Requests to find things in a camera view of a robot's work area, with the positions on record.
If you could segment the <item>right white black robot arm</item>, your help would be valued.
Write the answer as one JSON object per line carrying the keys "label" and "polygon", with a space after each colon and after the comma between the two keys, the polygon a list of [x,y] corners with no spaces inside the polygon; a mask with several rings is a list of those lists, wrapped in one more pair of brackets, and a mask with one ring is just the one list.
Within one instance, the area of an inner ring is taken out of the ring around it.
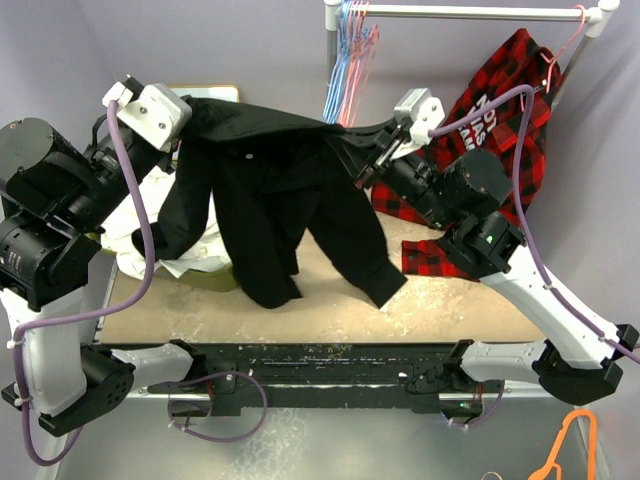
{"label": "right white black robot arm", "polygon": [[436,244],[454,267],[498,292],[546,335],[529,343],[459,341],[444,369],[452,389],[519,381],[575,406],[616,391],[623,375],[616,348],[631,347],[638,331],[598,319],[592,330],[554,297],[522,230],[500,211],[512,185],[499,158],[472,149],[438,170],[430,158],[402,152],[408,130],[396,123],[354,129],[345,141],[352,151],[344,165],[358,186],[382,181],[444,231]]}

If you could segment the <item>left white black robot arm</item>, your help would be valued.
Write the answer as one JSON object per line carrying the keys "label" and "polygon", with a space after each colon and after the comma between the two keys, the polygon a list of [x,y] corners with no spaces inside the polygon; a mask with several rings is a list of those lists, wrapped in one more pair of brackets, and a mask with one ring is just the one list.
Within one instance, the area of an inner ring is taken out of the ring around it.
{"label": "left white black robot arm", "polygon": [[29,403],[39,425],[61,436],[111,412],[128,393],[173,382],[202,387],[203,352],[181,340],[139,350],[94,347],[85,322],[40,326],[81,310],[103,222],[128,195],[109,137],[74,148],[49,123],[24,118],[1,131],[1,300],[25,325],[23,376],[4,389]]}

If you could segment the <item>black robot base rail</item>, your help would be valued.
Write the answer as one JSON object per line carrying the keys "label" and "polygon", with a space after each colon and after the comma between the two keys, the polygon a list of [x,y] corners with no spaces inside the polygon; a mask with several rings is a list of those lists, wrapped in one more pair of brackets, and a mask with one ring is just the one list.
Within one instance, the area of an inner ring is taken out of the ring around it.
{"label": "black robot base rail", "polygon": [[153,394],[212,401],[211,414],[245,407],[408,409],[476,417],[501,381],[478,383],[455,370],[452,343],[199,344],[194,386],[160,384]]}

